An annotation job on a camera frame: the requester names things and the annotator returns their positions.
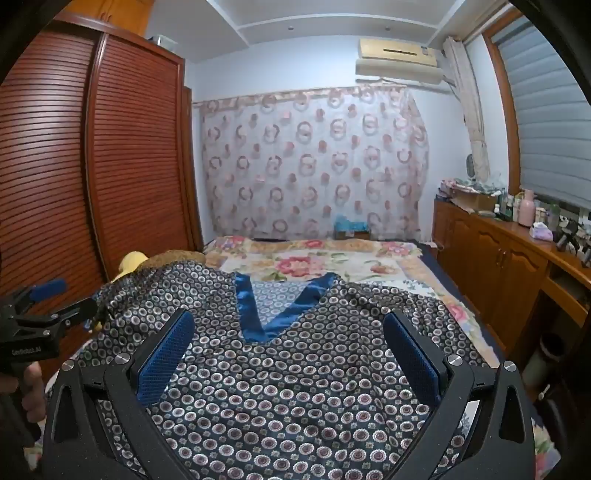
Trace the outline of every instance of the dark blue patterned garment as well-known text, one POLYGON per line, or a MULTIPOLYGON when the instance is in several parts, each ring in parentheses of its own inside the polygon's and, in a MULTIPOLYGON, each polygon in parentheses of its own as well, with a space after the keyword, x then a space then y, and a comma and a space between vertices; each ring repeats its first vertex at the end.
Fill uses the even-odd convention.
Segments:
MULTIPOLYGON (((79 363, 133 353, 186 308, 195 319, 193 341, 149 412, 195 478, 380 480, 430 413, 383 340, 384 315, 400 308, 445 353, 484 363, 442 302, 336 275, 324 280, 328 288, 286 330, 249 343, 235 274, 193 261, 135 272, 99 292, 106 323, 79 363)), ((309 289, 253 283, 260 327, 309 289)), ((102 412, 120 460, 142 472, 110 402, 102 412)), ((436 472, 455 462, 461 426, 436 472)))

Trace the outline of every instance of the yellow plush toy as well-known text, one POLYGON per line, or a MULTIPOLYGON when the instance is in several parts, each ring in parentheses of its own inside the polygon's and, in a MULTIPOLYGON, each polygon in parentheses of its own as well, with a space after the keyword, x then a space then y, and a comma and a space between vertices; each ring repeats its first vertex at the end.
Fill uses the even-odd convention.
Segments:
POLYGON ((148 259, 142 252, 129 252, 123 257, 119 264, 119 275, 117 275, 113 281, 120 279, 128 273, 132 273, 138 268, 143 262, 148 259))

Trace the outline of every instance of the window blind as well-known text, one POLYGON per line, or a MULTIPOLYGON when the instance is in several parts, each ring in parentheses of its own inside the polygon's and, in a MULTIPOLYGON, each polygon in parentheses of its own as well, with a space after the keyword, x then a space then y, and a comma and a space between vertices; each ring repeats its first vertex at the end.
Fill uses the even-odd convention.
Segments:
POLYGON ((591 105, 526 18, 492 37, 505 63, 521 150, 521 188, 591 209, 591 105))

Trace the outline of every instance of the air conditioner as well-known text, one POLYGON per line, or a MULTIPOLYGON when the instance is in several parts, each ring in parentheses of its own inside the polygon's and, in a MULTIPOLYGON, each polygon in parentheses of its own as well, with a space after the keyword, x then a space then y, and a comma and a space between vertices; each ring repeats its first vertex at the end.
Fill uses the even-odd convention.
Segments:
POLYGON ((432 48, 393 40, 359 40, 355 73, 438 85, 443 70, 432 48))

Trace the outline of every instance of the ceiling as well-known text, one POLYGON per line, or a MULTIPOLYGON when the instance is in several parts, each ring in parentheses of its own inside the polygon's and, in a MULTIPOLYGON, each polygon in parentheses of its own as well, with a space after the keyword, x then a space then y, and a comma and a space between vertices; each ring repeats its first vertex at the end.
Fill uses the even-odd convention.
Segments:
POLYGON ((466 36, 505 0, 156 0, 148 36, 178 42, 198 62, 295 37, 355 35, 440 48, 466 36))

